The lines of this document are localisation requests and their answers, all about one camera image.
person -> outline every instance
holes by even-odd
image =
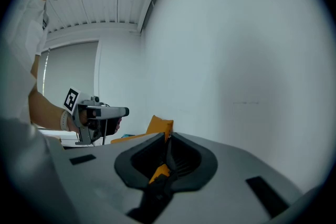
[[[15,0],[4,19],[5,29],[2,31],[1,41],[5,43],[5,52],[8,57],[6,60],[2,54],[5,61],[3,65],[7,65],[6,69],[13,70],[13,74],[17,74],[17,82],[21,81],[22,84],[18,85],[13,82],[10,76],[2,78],[6,87],[2,87],[2,93],[5,97],[8,96],[5,100],[10,101],[7,105],[3,104],[6,113],[1,116],[19,118],[23,122],[33,122],[52,130],[79,133],[69,113],[50,103],[37,90],[38,61],[40,52],[46,43],[49,23],[45,7],[46,0]],[[31,79],[27,75],[23,77],[26,71],[30,71],[34,78]],[[29,88],[28,99],[24,100],[24,95]],[[86,111],[80,114],[80,121],[86,124]]]

white wall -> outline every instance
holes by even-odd
[[[248,150],[307,191],[330,168],[334,40],[320,0],[158,0],[147,112]]]
[[[123,118],[118,132],[106,138],[106,144],[123,134],[144,133],[141,37],[127,31],[109,31],[101,35],[98,50],[99,88],[95,94],[98,94],[101,102],[110,106],[126,106],[130,109],[129,116]]]

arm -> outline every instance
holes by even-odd
[[[39,56],[35,56],[35,61],[31,68],[31,74],[37,78]],[[61,130],[60,119],[64,109],[50,103],[41,93],[37,91],[37,84],[29,94],[30,119],[35,124],[44,128]]]

white shirt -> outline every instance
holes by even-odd
[[[30,74],[35,55],[47,40],[49,18],[44,0],[13,0],[2,21],[0,116],[30,123],[28,95],[36,83]]]

ceiling panel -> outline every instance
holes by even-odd
[[[49,31],[82,24],[137,24],[145,0],[47,0]]]

